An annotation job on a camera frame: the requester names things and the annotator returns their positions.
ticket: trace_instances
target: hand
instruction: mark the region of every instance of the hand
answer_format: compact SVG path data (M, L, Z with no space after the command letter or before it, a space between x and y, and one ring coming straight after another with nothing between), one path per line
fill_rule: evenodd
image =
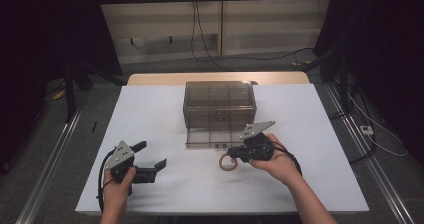
M128 190L136 174L135 167L131 167L121 183L113 180L110 171L105 171L103 178L104 210L102 224L120 223L127 211Z
M266 134L275 147L280 147L281 142L274 134ZM250 165L255 168L265 170L275 179L281 181L284 185L289 185L291 180L302 177L297 171L292 159L285 153L274 150L274 155L269 161L250 160Z

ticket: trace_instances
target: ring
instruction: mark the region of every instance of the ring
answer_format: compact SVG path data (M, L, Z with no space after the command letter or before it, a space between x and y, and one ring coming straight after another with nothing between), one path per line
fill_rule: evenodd
M219 167L221 168L221 170L223 170L223 171L232 171L232 170L236 169L236 167L237 167L237 165L238 165L238 162L237 162L237 159L236 159L236 158L231 158L231 163L234 163L234 166L232 166L232 167L224 167L224 166L222 165L222 160L223 160L223 159L224 159L224 157L226 157L226 156L230 156L230 155L228 155L228 153L224 153L224 154L221 156L221 158L219 158Z

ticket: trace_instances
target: wall outlet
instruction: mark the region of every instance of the wall outlet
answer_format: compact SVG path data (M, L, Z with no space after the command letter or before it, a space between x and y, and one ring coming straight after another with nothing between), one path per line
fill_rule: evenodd
M370 126L360 126L359 129L361 129L361 132L364 135L374 135L374 131Z

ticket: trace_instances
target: white paper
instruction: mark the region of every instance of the white paper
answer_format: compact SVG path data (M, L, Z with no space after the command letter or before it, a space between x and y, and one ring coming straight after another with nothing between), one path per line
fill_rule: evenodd
M97 178L107 152L124 140L147 141L135 165L167 158L153 184L133 184L128 211L142 214L276 214L296 212L289 190L265 171L239 161L222 171L224 151L185 148L184 86L123 87L77 212L99 214ZM331 212L368 211L341 145L311 84L254 86L256 122L275 120L274 133L299 161L303 176Z

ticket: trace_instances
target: gray floor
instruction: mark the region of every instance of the gray floor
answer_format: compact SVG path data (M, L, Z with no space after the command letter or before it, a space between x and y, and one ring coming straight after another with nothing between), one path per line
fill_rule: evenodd
M279 55L282 54L249 56L263 58ZM298 61L314 58L314 55L308 50L296 55ZM295 61L294 57L289 56L268 61L227 59L219 60L217 63L234 71L288 71L295 69L292 65L293 61ZM122 68L124 79L127 79L132 73L223 71L211 62L198 62L192 59L123 65ZM315 84L327 113L330 115L337 112L327 92L327 84L320 81L318 70L311 71L308 76ZM99 223L99 217L84 216L74 210L119 97L120 88L99 77L94 76L92 80L95 84L90 92L76 91L75 93L79 100L87 98L87 101L33 223ZM380 121L378 110L372 106L372 103L368 102L367 104L373 118ZM358 123L363 122L356 112L353 112L352 116ZM64 98L46 102L26 145L22 147L11 163L10 173L0 176L1 223L16 222L64 128L65 119L66 100ZM335 119L332 124L347 158L352 160L358 157L360 153L353 144L342 119ZM397 142L390 135L380 129L375 131L379 143L401 151ZM415 223L424 223L422 212L424 210L423 167L411 155L395 157L378 149L375 157L398 191ZM366 161L352 165L352 169L357 175L358 183L370 211L357 214L336 214L336 219L340 223L398 223ZM128 215L124 223L155 223L155 221L156 217Z

